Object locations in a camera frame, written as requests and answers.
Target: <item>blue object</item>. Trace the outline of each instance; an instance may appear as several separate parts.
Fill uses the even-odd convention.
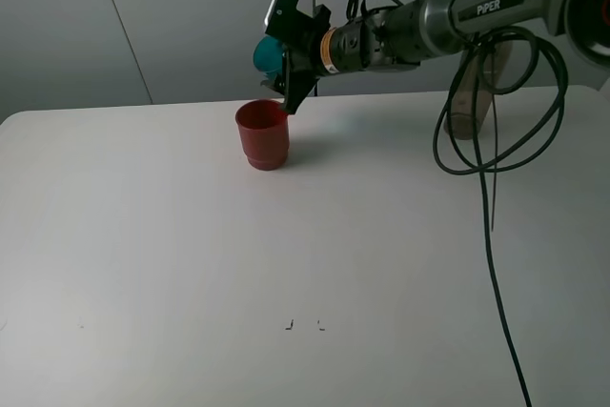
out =
[[[254,66],[265,73],[268,79],[274,80],[282,72],[282,56],[284,50],[279,40],[269,35],[258,42],[254,50]]]

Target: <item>table surface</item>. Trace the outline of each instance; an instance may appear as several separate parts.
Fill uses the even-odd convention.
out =
[[[502,97],[504,142],[554,93]],[[432,157],[444,97],[310,99],[271,173],[240,150],[242,102],[7,120],[0,404],[522,405],[478,179]],[[570,88],[557,142],[498,179],[498,279],[538,406],[610,403],[608,119]]]

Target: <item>gray wall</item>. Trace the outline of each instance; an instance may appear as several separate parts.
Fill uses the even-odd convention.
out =
[[[0,0],[0,122],[149,103],[110,0]]]
[[[252,53],[270,0],[116,0],[155,103],[247,99],[259,87]],[[346,0],[318,0],[340,25]],[[311,0],[301,8],[311,11]],[[0,0],[0,121],[21,110],[149,103],[111,0]],[[541,23],[531,25],[543,32]],[[599,88],[607,72],[580,62],[559,43],[573,83]],[[509,76],[527,56],[518,50]],[[343,75],[320,93],[446,89],[459,56],[412,72]],[[532,84],[550,84],[542,69]]]

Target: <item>red cup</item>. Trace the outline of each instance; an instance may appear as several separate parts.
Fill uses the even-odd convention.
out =
[[[274,100],[254,100],[235,114],[241,146],[248,162],[260,171],[272,171],[288,158],[288,114]]]

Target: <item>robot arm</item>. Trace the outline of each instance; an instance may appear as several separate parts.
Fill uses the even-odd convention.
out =
[[[423,60],[464,49],[477,32],[542,18],[552,35],[566,33],[586,60],[610,68],[610,0],[414,0],[361,9],[361,16],[330,29],[330,11],[314,17],[298,0],[273,0],[266,33],[283,44],[283,67],[271,86],[295,113],[322,76],[353,71],[405,71]]]

